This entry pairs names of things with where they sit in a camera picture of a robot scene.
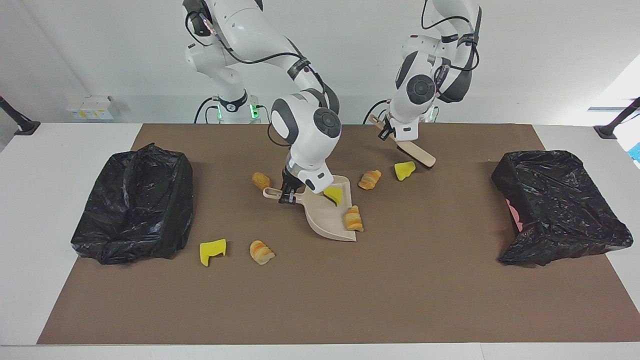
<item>yellow foam piece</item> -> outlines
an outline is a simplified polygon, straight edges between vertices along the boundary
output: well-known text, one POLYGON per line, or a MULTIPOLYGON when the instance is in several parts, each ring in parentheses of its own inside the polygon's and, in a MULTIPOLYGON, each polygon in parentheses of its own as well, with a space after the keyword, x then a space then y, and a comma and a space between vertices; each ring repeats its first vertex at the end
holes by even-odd
POLYGON ((342 203, 342 189, 329 186, 322 194, 333 201, 336 206, 340 206, 342 203))
POLYGON ((200 262, 204 266, 209 267, 209 258, 220 254, 227 255, 227 239, 200 244, 200 262))
POLYGON ((398 180, 403 181, 407 177, 410 177, 411 174, 415 171, 415 163, 413 161, 408 161, 406 163, 398 163, 394 165, 396 170, 396 176, 398 180))

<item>pink object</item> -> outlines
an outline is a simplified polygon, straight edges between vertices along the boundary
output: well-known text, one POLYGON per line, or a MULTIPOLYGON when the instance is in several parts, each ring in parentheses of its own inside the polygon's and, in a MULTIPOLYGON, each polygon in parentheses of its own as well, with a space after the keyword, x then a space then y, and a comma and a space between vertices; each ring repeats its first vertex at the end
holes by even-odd
POLYGON ((518 214, 518 211, 511 206, 511 203, 509 202, 509 199, 507 199, 507 205, 509 206, 509 210, 511 211, 511 216, 513 217, 513 221, 515 221, 516 223, 516 227, 518 228, 518 231, 522 231, 522 223, 520 222, 520 214, 518 214))

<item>beige dustpan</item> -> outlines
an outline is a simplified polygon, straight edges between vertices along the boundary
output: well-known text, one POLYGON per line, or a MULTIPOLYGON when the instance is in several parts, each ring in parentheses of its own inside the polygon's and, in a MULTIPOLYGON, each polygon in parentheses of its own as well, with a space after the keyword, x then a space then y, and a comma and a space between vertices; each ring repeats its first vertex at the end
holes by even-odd
MULTIPOLYGON (((330 186, 342 189, 340 206, 336 206, 322 194, 314 194, 309 188, 305 189, 303 193, 296 194, 296 204, 301 204, 305 207, 305 215, 309 226, 321 236, 332 240, 356 241, 355 231, 346 230, 342 219, 347 210, 353 205, 351 203, 349 179, 344 176, 334 176, 333 183, 330 186)), ((277 200, 280 198, 282 191, 274 188, 265 188, 262 194, 267 199, 277 200)))
MULTIPOLYGON (((378 119, 377 116, 373 114, 369 115, 368 120, 372 122, 378 129, 382 130, 384 128, 382 121, 378 119)), ((389 135, 389 137, 393 141, 396 140, 393 134, 389 135)), ((396 142, 396 145, 398 145, 398 147, 402 151, 409 154, 409 156, 418 160, 427 167, 433 167, 433 165, 435 165, 436 163, 436 158, 434 158, 430 153, 422 150, 422 148, 420 148, 418 145, 415 145, 413 142, 396 142)))

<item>black trash bag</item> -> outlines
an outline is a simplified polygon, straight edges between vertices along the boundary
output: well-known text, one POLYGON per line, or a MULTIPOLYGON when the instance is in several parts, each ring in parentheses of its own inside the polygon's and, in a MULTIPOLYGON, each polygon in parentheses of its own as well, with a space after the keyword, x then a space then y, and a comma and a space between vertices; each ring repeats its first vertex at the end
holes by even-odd
POLYGON ((509 152, 492 179, 522 227, 501 263, 544 266, 633 244, 580 159, 568 151, 509 152))
POLYGON ((192 219, 189 160, 150 144, 109 158, 71 244, 80 256, 100 264, 170 259, 187 244, 192 219))

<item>white table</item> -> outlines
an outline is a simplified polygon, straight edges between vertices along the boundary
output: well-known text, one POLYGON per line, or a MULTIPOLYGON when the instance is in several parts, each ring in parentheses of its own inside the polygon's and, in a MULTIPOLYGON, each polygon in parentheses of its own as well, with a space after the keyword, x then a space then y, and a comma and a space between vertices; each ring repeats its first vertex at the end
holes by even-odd
MULTIPOLYGON (((42 124, 0 152, 0 359, 637 359, 640 343, 35 346, 76 254, 69 241, 106 160, 139 124, 42 124)), ((536 126, 547 149, 576 154, 640 239, 640 171, 590 127, 536 126)), ((640 246, 607 255, 636 307, 640 246)))

